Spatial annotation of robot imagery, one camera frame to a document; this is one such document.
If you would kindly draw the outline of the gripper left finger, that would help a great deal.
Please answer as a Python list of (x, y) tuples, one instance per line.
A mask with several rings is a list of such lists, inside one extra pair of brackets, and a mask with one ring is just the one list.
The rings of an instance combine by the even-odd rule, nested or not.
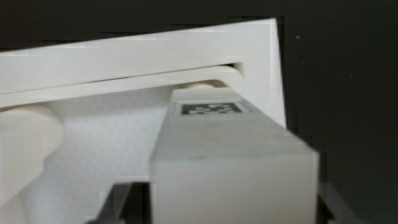
[(150, 224), (149, 183), (111, 186), (97, 217), (85, 224)]

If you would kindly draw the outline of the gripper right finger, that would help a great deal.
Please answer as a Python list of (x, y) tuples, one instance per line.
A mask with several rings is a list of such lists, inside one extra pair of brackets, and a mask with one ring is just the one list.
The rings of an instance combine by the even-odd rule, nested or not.
[(317, 224), (357, 224), (357, 217), (335, 191), (333, 186), (321, 182), (317, 185), (319, 211)]

